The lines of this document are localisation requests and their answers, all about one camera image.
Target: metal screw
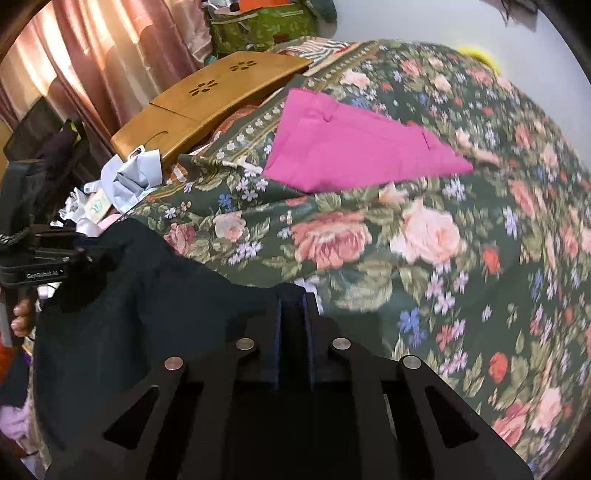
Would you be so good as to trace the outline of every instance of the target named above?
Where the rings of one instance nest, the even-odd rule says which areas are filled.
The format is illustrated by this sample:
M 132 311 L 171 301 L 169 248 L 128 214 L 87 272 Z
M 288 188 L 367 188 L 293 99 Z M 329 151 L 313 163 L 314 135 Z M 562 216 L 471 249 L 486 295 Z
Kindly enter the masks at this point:
M 343 337 L 335 338 L 333 340 L 333 347 L 337 350 L 349 350 L 351 348 L 351 341 Z
M 183 359 L 179 356 L 172 356 L 166 359 L 164 366 L 166 367 L 166 370 L 178 370 L 183 366 Z
M 255 341 L 252 338 L 241 338 L 236 342 L 236 348 L 239 350 L 250 350 L 255 346 Z
M 421 366 L 421 359 L 414 355 L 408 355 L 404 357 L 402 364 L 410 370 L 416 370 Z

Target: pink cloth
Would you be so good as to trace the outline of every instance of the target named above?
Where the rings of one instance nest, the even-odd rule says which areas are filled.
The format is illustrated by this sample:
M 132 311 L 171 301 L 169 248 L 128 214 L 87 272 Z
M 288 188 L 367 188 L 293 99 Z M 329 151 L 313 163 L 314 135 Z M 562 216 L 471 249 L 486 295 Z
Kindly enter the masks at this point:
M 19 441 L 29 432 L 29 399 L 22 408 L 0 407 L 0 431 L 8 438 Z
M 421 127 L 291 89 L 263 175 L 320 193 L 472 170 Z
M 111 225 L 113 225 L 117 220 L 121 218 L 120 213 L 114 213 L 113 215 L 109 215 L 106 218 L 103 218 L 99 222 L 99 228 L 103 231 L 107 230 Z

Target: green floral bag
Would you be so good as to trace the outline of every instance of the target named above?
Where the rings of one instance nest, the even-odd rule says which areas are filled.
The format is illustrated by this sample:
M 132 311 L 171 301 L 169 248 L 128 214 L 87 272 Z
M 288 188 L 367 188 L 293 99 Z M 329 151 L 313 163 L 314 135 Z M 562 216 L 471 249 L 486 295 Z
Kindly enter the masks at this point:
M 243 15 L 212 17 L 212 37 L 217 54 L 240 50 L 265 51 L 279 41 L 316 35 L 313 14 L 301 2 L 260 8 Z

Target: dark green fabric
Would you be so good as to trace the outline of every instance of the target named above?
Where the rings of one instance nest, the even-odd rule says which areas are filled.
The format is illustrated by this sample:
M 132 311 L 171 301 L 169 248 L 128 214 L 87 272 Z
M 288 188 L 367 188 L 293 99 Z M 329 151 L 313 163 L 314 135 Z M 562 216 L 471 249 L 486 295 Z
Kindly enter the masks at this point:
M 419 124 L 475 170 L 303 196 L 257 173 L 283 91 L 131 215 L 233 282 L 306 285 L 378 355 L 420 356 L 541 477 L 591 392 L 589 173 L 525 94 L 447 47 L 362 43 L 294 84 Z
M 212 37 L 217 54 L 240 50 L 265 51 L 275 45 L 274 36 L 289 39 L 316 35 L 316 23 L 302 3 L 259 8 L 242 15 L 214 15 Z

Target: curtain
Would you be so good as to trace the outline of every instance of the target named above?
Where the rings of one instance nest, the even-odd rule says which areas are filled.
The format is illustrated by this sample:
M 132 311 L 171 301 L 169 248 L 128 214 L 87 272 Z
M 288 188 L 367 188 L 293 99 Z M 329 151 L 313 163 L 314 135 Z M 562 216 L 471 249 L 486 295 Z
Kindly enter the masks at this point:
M 53 0 L 0 64 L 0 115 L 14 126 L 39 96 L 78 114 L 102 162 L 109 140 L 212 51 L 201 0 Z

